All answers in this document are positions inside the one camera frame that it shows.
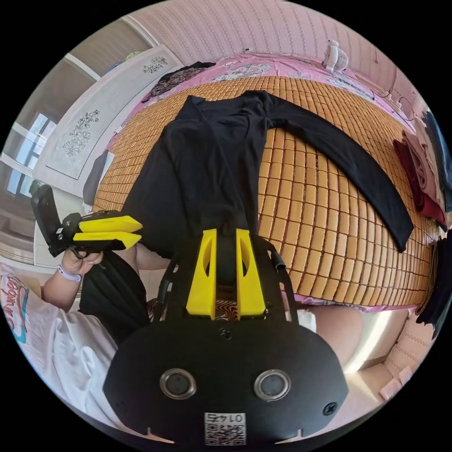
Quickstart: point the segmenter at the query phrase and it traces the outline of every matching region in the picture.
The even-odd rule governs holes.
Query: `cabinet door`
[[[166,46],[115,67],[82,94],[58,123],[33,176],[82,196],[94,160],[127,115],[162,75],[182,67]]]

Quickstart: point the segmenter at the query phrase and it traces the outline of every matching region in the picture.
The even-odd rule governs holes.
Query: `hand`
[[[85,252],[79,252],[80,256],[86,256]],[[103,252],[92,253],[83,259],[78,259],[77,256],[71,250],[66,250],[63,259],[61,260],[61,266],[69,274],[84,275],[88,273],[93,265],[102,262],[104,257]]]

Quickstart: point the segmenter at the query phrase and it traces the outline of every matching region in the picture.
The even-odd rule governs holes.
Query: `small fan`
[[[328,47],[325,51],[325,59],[322,66],[330,72],[343,71],[348,65],[347,54],[339,48],[339,43],[332,39],[328,40]]]

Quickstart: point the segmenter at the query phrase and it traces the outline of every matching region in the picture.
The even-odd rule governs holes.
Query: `bed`
[[[422,304],[433,283],[430,245],[442,232],[416,212],[393,150],[393,139],[413,127],[352,71],[330,74],[320,61],[245,53],[140,102],[110,141],[115,157],[94,210],[121,209],[153,144],[188,95],[218,100],[248,89],[294,102],[350,135],[389,175],[414,224],[406,252],[398,253],[372,206],[332,162],[289,133],[270,130],[259,177],[259,233],[282,254],[298,300],[363,311]]]

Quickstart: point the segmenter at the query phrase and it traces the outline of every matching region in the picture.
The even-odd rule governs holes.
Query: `knee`
[[[317,334],[334,350],[341,365],[355,353],[363,332],[363,315],[348,306],[316,306],[309,310],[315,314]]]

